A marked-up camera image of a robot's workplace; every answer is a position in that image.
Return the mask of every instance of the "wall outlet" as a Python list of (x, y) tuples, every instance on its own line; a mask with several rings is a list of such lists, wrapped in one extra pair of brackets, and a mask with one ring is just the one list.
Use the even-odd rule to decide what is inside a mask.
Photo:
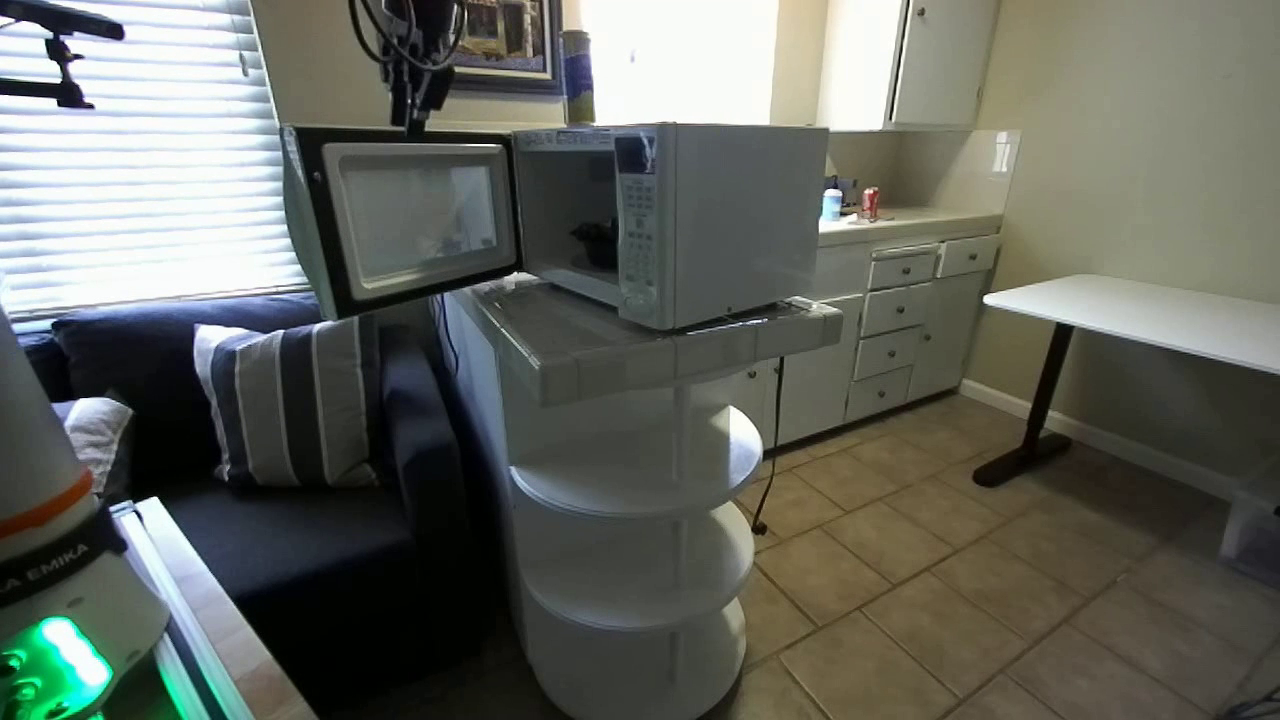
[(992, 158), (992, 173), (1009, 178), (1015, 160), (1015, 131), (997, 131), (997, 158)]

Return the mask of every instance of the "microwave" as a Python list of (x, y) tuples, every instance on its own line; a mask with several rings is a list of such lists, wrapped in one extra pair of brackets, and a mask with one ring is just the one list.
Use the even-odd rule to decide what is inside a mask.
[(287, 127), (287, 232), (327, 318), (533, 271), (676, 331), (800, 296), (824, 127)]

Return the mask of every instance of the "throw pillow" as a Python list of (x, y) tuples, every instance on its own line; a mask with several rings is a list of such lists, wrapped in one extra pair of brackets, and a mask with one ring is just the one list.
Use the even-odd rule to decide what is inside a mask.
[(229, 486), (376, 486), (368, 409), (376, 346), (358, 319), (246, 331), (195, 327), (195, 375)]
[(92, 471), (92, 487), (103, 492), (129, 432), (130, 409), (112, 398), (81, 398), (54, 409), (75, 459)]

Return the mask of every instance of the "dark gray sofa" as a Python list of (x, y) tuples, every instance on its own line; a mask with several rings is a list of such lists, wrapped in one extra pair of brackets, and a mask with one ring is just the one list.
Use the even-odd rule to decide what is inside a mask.
[(300, 694), (340, 707), (481, 648), (494, 618), (482, 481), (461, 458), (423, 331), (379, 327), (379, 487), (229, 487), (191, 373), (195, 325), (287, 327), (309, 296), (75, 314), (27, 337), (54, 401), (106, 391), (136, 416), (129, 497), (160, 497)]

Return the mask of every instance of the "open microwave door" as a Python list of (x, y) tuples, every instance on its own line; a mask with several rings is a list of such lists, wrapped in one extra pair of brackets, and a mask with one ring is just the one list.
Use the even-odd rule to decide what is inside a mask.
[(284, 131), (290, 250), (323, 318), (518, 263), (506, 136)]

